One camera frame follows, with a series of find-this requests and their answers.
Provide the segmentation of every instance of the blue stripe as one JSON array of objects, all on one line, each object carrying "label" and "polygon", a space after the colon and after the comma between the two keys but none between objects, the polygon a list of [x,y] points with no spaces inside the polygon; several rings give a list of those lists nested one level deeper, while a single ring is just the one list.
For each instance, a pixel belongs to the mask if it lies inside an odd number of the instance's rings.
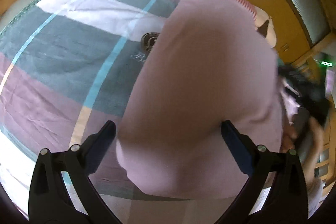
[{"label": "blue stripe", "polygon": [[62,9],[58,10],[57,12],[53,13],[50,17],[47,18],[47,20],[45,22],[43,22],[37,29],[35,32],[33,32],[33,34],[27,39],[27,41],[22,45],[22,47],[20,48],[20,50],[17,52],[17,54],[14,56],[12,63],[15,65],[15,63],[17,62],[17,60],[19,59],[19,57],[21,56],[21,54],[23,53],[23,51],[26,49],[26,47],[30,44],[30,42],[34,39],[34,37],[50,22],[53,20],[53,18],[55,16],[57,16],[60,12],[62,11]]},{"label": "blue stripe", "polygon": [[[156,2],[156,0],[150,0],[148,2],[148,4],[145,6],[145,8],[142,9],[143,12],[148,12],[149,9],[153,6],[153,4]],[[131,31],[134,30],[136,23],[139,21],[141,17],[132,20],[128,26],[126,27],[126,29],[131,29]],[[100,70],[98,71],[96,78],[89,90],[88,95],[86,96],[86,99],[83,103],[84,106],[88,107],[88,108],[93,108],[93,104],[96,101],[96,98],[98,96],[99,90],[102,86],[102,84],[105,81],[105,78],[107,76],[107,74],[109,73],[111,67],[113,66],[114,61],[116,60],[116,58],[118,57],[118,55],[120,54],[120,52],[122,51],[122,49],[124,48],[125,44],[127,41],[127,37],[122,36],[119,38],[117,44],[114,46],[112,52],[110,53],[110,55],[105,59],[103,65],[101,66]]]}]

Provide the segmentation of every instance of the silver bolt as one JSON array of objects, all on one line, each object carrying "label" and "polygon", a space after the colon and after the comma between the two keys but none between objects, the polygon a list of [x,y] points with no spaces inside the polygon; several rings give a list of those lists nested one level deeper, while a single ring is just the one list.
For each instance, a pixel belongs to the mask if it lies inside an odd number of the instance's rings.
[{"label": "silver bolt", "polygon": [[46,153],[48,153],[48,149],[47,149],[47,148],[43,148],[43,149],[40,151],[40,154],[41,154],[41,155],[45,155]]},{"label": "silver bolt", "polygon": [[80,145],[79,144],[74,144],[73,146],[70,147],[72,152],[76,152],[80,149]]},{"label": "silver bolt", "polygon": [[266,151],[266,146],[264,146],[264,145],[258,145],[257,149],[258,149],[260,152],[265,152],[265,151]]},{"label": "silver bolt", "polygon": [[295,156],[295,155],[296,155],[296,150],[294,150],[294,149],[290,149],[290,150],[289,150],[289,153],[290,153],[292,156]]}]

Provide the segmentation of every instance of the pink cloth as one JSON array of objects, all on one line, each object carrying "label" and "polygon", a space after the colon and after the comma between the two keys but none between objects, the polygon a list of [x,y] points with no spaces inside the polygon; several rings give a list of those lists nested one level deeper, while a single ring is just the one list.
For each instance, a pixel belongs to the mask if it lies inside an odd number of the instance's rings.
[{"label": "pink cloth", "polygon": [[221,137],[227,119],[279,151],[277,55],[236,0],[181,0],[134,85],[118,128],[119,163],[147,194],[233,197],[247,175]]}]

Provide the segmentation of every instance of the green light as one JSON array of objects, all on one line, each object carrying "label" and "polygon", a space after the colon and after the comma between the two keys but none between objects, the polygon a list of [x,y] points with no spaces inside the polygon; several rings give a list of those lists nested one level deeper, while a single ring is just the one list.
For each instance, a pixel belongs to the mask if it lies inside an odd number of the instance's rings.
[{"label": "green light", "polygon": [[329,62],[325,62],[325,61],[322,61],[322,65],[325,65],[325,66],[328,66],[328,67],[332,67],[332,63],[329,63]]}]

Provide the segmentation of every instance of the white stripe on bedsheet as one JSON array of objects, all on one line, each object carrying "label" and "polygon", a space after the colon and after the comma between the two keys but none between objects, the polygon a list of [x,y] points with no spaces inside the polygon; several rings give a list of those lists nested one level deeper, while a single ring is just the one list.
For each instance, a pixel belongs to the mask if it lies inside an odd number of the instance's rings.
[{"label": "white stripe on bedsheet", "polygon": [[[69,0],[41,0],[36,4],[47,13],[54,13]],[[77,0],[67,5],[59,15],[93,26],[106,32],[125,35],[130,40],[140,41],[147,32],[161,32],[166,18],[153,15],[142,9],[127,5],[116,0]],[[129,22],[141,18],[134,30],[129,28]]]}]

